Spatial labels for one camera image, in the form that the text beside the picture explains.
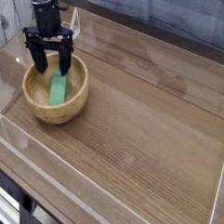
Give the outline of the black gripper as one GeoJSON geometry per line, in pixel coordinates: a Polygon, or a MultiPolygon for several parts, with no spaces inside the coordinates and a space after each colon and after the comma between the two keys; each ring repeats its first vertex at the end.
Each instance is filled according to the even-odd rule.
{"type": "Polygon", "coordinates": [[[25,44],[31,52],[32,59],[38,72],[44,72],[48,66],[46,49],[59,51],[59,69],[62,76],[66,75],[72,66],[72,35],[71,29],[60,24],[61,10],[58,0],[31,0],[34,10],[35,25],[25,27],[25,44]]]}

